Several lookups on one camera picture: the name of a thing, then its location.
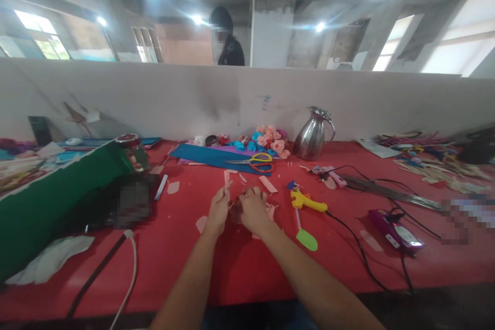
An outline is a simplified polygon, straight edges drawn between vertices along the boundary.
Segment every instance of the blue foam sheet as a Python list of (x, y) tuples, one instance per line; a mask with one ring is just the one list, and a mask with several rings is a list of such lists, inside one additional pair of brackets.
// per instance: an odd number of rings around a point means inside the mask
[[(272, 173), (260, 173), (251, 168), (249, 165), (229, 164), (226, 161), (247, 160), (250, 156), (241, 155), (232, 152), (213, 150), (208, 147), (200, 147), (192, 144), (180, 144), (170, 156), (183, 158), (186, 160), (196, 161), (211, 165), (217, 168), (232, 169), (244, 173), (259, 174), (271, 176)], [(260, 167), (263, 170), (269, 169), (269, 166)]]

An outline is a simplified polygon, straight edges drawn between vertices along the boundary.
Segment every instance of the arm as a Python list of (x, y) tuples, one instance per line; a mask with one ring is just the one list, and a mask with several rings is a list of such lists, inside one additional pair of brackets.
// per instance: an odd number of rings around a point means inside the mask
[(230, 194), (221, 188), (211, 200), (205, 230), (150, 329), (200, 329), (210, 289), (213, 253), (225, 227)]
[(270, 221), (265, 211), (266, 195), (260, 194), (258, 187), (239, 199), (242, 224), (265, 243), (318, 328), (385, 329), (351, 291)]

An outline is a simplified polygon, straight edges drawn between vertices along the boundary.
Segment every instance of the glass jar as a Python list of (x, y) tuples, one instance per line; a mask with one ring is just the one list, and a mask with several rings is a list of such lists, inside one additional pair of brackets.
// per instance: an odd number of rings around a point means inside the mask
[(151, 168), (148, 154), (137, 134), (122, 135), (115, 139), (115, 142), (124, 149), (127, 159), (136, 172), (142, 173)]

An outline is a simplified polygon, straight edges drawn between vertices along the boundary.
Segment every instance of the thermos handle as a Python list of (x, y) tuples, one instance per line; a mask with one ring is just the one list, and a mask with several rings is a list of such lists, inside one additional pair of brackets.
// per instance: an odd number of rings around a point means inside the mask
[(334, 123), (332, 122), (332, 119), (329, 117), (331, 114), (332, 113), (329, 113), (328, 115), (323, 116), (323, 118), (327, 120), (330, 126), (332, 127), (332, 138), (330, 139), (330, 142), (333, 141), (333, 139), (335, 138), (335, 126)]

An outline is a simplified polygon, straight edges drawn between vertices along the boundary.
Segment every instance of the person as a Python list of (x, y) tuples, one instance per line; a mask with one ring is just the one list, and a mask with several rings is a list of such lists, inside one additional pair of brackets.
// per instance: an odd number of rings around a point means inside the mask
[[(261, 193), (258, 187), (239, 195), (241, 222), (259, 236), (273, 254), (316, 326), (332, 330), (384, 330), (378, 319), (350, 290), (303, 252), (269, 219), (265, 209), (266, 199), (267, 195)], [(201, 328), (210, 286), (213, 252), (224, 230), (230, 204), (229, 191), (221, 188), (211, 200), (203, 233), (150, 329)]]
[(210, 27), (218, 42), (223, 44), (218, 65), (245, 66), (244, 52), (239, 41), (233, 36), (234, 24), (227, 9), (216, 7), (210, 16)]

